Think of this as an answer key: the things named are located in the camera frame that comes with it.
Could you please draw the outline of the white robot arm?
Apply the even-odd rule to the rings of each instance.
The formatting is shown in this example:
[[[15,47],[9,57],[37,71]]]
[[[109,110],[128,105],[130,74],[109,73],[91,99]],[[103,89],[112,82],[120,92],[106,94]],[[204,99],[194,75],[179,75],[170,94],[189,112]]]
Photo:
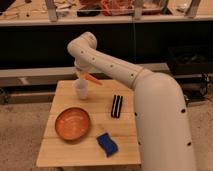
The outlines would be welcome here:
[[[183,91],[165,73],[97,50],[85,32],[67,45],[80,71],[95,67],[134,91],[134,112],[142,171],[198,171]]]

